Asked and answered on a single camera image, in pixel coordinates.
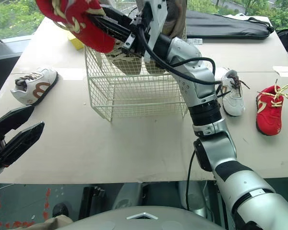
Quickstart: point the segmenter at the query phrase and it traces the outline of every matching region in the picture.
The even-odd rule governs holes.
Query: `shoe sole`
[[[228,116],[231,116],[231,117],[238,117],[238,116],[234,116],[234,115],[229,114],[229,113],[225,110],[224,105],[223,105],[223,110],[224,110],[224,112],[225,112]]]
[[[258,96],[256,97],[256,108],[257,108],[257,111],[258,111]],[[271,136],[271,135],[267,135],[265,134],[263,131],[260,130],[260,128],[258,127],[258,123],[257,123],[257,119],[256,119],[256,129],[258,130],[258,132],[260,132],[261,134],[265,135],[265,136]]]
[[[57,72],[57,75],[56,75],[56,78],[55,78],[53,84],[50,85],[50,86],[46,89],[46,91],[43,93],[43,95],[41,95],[40,98],[39,98],[36,102],[34,102],[33,104],[30,104],[30,105],[32,105],[32,106],[37,106],[37,105],[44,99],[44,97],[46,97],[47,93],[53,88],[53,86],[57,83],[58,80],[59,80],[59,74],[58,74],[58,72]]]
[[[228,116],[237,117],[237,116],[234,116],[234,115],[229,114],[229,113],[226,111],[226,109],[225,109],[225,107],[224,107],[224,104],[223,104],[223,99],[222,99],[222,105],[223,105],[223,110],[224,110],[224,112],[225,112]]]

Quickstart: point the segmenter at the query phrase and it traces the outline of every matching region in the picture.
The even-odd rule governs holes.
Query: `shoe toe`
[[[245,110],[243,101],[241,103],[238,100],[231,100],[230,98],[223,98],[223,107],[231,116],[241,116]]]
[[[256,122],[259,130],[268,136],[276,135],[281,131],[281,124],[278,119],[269,119],[268,122],[264,116],[258,115]]]

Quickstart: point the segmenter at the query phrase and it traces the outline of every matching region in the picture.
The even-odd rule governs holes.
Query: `window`
[[[35,0],[0,0],[0,39],[31,35],[43,19]]]
[[[276,30],[288,29],[288,0],[188,0],[188,10],[266,16]]]

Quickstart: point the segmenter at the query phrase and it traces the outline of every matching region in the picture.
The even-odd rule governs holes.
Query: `yellow object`
[[[76,48],[76,50],[83,49],[83,43],[78,38],[76,38],[71,32],[66,31],[66,35],[68,40],[70,40],[70,42]]]

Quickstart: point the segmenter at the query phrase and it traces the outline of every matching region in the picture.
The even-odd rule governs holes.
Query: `black cable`
[[[178,70],[174,69],[172,66],[170,66],[169,64],[167,64],[165,61],[163,61],[161,58],[159,58],[157,56],[157,54],[154,53],[154,51],[152,51],[152,49],[149,47],[145,35],[144,35],[144,30],[143,28],[139,28],[138,31],[138,36],[140,38],[140,41],[142,42],[144,48],[146,49],[146,51],[150,54],[150,56],[164,69],[168,70],[169,72],[172,72],[173,74],[176,74],[178,76],[180,76],[181,78],[184,78],[186,80],[198,83],[198,84],[202,84],[202,85],[219,85],[222,84],[222,81],[220,80],[216,80],[216,81],[205,81],[205,80],[200,80],[200,79],[196,79],[196,78],[192,78],[184,73],[179,72]]]
[[[190,211],[190,207],[189,207],[189,183],[190,183],[190,174],[191,174],[191,167],[192,167],[192,162],[193,162],[193,158],[195,156],[195,150],[191,156],[191,160],[190,160],[190,164],[189,164],[189,171],[188,171],[188,179],[187,179],[187,188],[186,188],[186,203],[187,203],[187,210]]]
[[[138,8],[138,7],[133,8],[133,9],[129,12],[128,17],[129,17],[130,14],[131,14],[134,10],[136,10],[137,8]]]
[[[209,61],[211,64],[212,64],[212,73],[213,75],[216,74],[216,64],[215,64],[215,61],[213,61],[211,58],[208,58],[208,57],[194,57],[194,58],[190,58],[190,59],[187,59],[187,60],[184,60],[184,61],[181,61],[181,62],[178,62],[178,63],[175,63],[173,65],[171,65],[172,67],[177,67],[177,66],[181,66],[183,64],[186,64],[190,61]]]

